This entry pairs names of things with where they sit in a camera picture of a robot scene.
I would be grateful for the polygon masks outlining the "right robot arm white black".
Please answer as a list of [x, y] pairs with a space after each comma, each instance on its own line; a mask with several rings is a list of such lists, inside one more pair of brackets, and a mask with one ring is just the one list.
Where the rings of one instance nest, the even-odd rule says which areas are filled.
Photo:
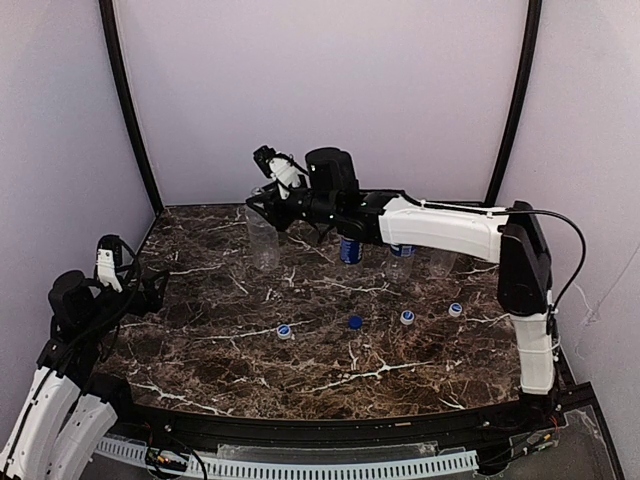
[[279, 231], [305, 221], [361, 244], [434, 248], [498, 265], [497, 297], [515, 327], [521, 390], [551, 392], [551, 255], [528, 203], [482, 208], [361, 189], [351, 155], [336, 147], [307, 153], [304, 166], [269, 146], [253, 160], [269, 182], [246, 204]]

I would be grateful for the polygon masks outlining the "pepsi label bottle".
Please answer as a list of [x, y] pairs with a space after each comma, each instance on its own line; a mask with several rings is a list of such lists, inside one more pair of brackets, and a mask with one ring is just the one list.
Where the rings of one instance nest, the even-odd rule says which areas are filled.
[[359, 265], [363, 256], [362, 244], [357, 240], [341, 237], [339, 254], [343, 264], [348, 266]]

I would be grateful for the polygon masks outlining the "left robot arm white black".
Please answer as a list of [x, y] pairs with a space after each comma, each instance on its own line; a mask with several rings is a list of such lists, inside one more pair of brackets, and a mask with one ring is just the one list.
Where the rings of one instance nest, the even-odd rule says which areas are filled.
[[120, 291], [79, 270], [54, 281], [50, 338], [2, 448], [2, 478], [77, 479], [109, 429], [142, 424], [129, 383], [94, 367], [103, 356], [103, 338], [125, 315], [161, 309], [169, 277], [168, 271], [146, 274]]

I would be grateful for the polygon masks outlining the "blue label water bottle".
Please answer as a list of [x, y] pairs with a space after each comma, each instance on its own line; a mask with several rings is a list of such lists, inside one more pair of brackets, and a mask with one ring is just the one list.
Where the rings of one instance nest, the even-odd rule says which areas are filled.
[[410, 277], [415, 256], [413, 245], [392, 244], [385, 264], [385, 276], [392, 283], [403, 283]]

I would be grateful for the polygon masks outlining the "solid blue bottle cap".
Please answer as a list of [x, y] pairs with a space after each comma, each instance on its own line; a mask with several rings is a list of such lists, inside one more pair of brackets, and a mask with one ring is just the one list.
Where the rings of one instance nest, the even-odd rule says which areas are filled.
[[359, 330], [363, 325], [363, 319], [360, 316], [351, 316], [348, 320], [348, 326], [352, 330]]

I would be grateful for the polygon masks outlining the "clear plastic bottle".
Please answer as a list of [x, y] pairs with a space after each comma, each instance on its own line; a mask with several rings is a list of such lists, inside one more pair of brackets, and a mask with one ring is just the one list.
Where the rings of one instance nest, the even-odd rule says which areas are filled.
[[431, 249], [428, 259], [428, 271], [433, 278], [446, 278], [452, 271], [457, 254], [442, 249]]

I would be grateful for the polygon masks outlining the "white blue bottle cap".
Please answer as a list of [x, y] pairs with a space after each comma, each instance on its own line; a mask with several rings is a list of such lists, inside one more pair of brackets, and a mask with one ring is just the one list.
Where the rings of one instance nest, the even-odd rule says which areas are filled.
[[459, 317], [462, 315], [462, 312], [463, 312], [463, 307], [459, 303], [452, 303], [449, 306], [448, 313], [452, 317]]

